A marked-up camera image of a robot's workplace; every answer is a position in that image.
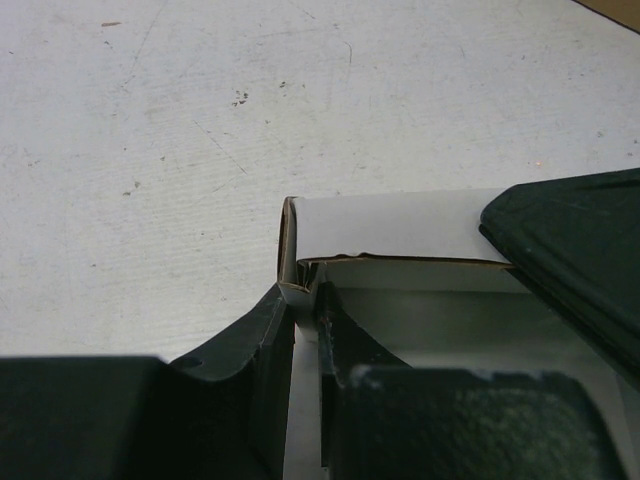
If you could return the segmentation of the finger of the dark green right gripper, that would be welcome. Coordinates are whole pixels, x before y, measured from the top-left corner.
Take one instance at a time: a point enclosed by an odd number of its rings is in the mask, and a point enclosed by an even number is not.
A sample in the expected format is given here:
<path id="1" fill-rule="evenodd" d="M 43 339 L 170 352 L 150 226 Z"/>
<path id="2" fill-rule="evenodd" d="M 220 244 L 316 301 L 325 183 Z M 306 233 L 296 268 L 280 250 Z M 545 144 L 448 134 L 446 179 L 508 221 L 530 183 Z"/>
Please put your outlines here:
<path id="1" fill-rule="evenodd" d="M 515 185 L 482 210 L 479 231 L 515 278 L 638 382 L 637 169 Z"/>

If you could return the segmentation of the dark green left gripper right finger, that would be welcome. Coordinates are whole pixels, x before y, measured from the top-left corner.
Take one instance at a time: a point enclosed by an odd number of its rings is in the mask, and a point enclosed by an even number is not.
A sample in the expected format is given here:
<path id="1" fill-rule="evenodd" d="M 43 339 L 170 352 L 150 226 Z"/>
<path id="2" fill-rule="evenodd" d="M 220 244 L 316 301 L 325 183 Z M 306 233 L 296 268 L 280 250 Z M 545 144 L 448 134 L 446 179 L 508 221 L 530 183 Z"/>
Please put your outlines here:
<path id="1" fill-rule="evenodd" d="M 414 368 L 317 297 L 321 462 L 332 479 L 616 479 L 594 402 L 556 372 Z"/>

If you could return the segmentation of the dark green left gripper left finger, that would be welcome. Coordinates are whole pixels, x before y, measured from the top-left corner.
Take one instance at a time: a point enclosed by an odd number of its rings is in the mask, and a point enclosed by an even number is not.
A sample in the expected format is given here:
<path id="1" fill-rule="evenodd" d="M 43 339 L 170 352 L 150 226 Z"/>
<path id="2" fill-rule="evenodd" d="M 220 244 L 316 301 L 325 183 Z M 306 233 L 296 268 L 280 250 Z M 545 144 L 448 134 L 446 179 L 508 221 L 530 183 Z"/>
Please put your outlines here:
<path id="1" fill-rule="evenodd" d="M 294 321 L 278 287 L 172 362 L 1 362 L 5 479 L 279 479 Z"/>

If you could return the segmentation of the white paper box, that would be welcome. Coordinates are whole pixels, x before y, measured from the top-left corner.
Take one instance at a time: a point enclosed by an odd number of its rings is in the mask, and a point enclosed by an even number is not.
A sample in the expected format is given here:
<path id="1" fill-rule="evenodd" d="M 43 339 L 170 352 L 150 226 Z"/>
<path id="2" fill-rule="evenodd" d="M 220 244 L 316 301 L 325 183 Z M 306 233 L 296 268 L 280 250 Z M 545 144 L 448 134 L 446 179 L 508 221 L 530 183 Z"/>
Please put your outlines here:
<path id="1" fill-rule="evenodd" d="M 282 209 L 278 284 L 320 357 L 317 297 L 345 311 L 414 368 L 556 372 L 594 402 L 620 459 L 639 475 L 639 395 L 569 323 L 535 297 L 479 233 L 494 190 L 305 199 Z"/>

